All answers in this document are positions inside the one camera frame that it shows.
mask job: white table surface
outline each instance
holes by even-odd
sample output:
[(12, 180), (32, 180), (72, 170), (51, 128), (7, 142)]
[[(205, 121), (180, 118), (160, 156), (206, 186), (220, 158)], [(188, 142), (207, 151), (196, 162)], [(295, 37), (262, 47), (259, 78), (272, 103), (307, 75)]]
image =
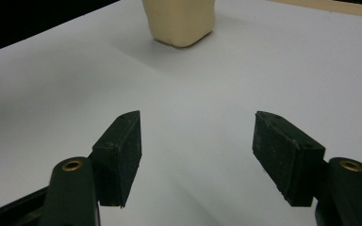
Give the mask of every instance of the white table surface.
[(289, 207), (255, 159), (255, 113), (294, 123), (325, 160), (362, 162), (362, 17), (264, 0), (217, 1), (216, 15), (179, 50), (123, 0), (1, 49), (0, 206), (138, 109), (140, 168), (103, 226), (316, 225), (316, 202)]

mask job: brass screw hole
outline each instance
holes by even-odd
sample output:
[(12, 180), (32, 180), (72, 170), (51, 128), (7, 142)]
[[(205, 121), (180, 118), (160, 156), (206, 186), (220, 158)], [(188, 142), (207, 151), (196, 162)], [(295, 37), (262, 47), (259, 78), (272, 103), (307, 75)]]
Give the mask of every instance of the brass screw hole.
[(339, 164), (346, 170), (357, 171), (357, 172), (362, 171), (362, 166), (360, 166), (360, 164), (349, 160), (342, 160), (339, 162)]
[(82, 167), (82, 162), (79, 160), (73, 160), (63, 165), (62, 169), (65, 171), (74, 171)]

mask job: beige block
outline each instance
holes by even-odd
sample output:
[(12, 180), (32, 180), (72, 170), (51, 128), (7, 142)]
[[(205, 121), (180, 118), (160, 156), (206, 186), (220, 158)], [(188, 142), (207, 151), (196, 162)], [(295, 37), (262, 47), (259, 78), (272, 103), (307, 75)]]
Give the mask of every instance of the beige block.
[(142, 0), (152, 36), (176, 47), (198, 41), (215, 24), (215, 0)]

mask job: wooden surface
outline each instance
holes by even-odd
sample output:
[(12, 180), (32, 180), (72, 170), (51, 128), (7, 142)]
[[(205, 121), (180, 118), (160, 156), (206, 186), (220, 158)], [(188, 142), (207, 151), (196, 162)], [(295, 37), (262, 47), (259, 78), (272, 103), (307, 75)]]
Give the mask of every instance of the wooden surface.
[(316, 8), (321, 10), (362, 16), (362, 5), (355, 3), (338, 2), (332, 0), (271, 0), (271, 1), (290, 4), (299, 7)]

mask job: white surface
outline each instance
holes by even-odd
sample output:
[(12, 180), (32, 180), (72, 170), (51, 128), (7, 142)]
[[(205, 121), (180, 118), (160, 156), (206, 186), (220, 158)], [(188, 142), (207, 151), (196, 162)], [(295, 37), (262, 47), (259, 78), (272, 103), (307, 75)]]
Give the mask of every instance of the white surface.
[(103, 226), (316, 225), (253, 156), (255, 113), (293, 122), (326, 160), (362, 161), (362, 17), (262, 0), (217, 1), (216, 15), (177, 50), (123, 0), (0, 50), (0, 206), (138, 109), (140, 169)]

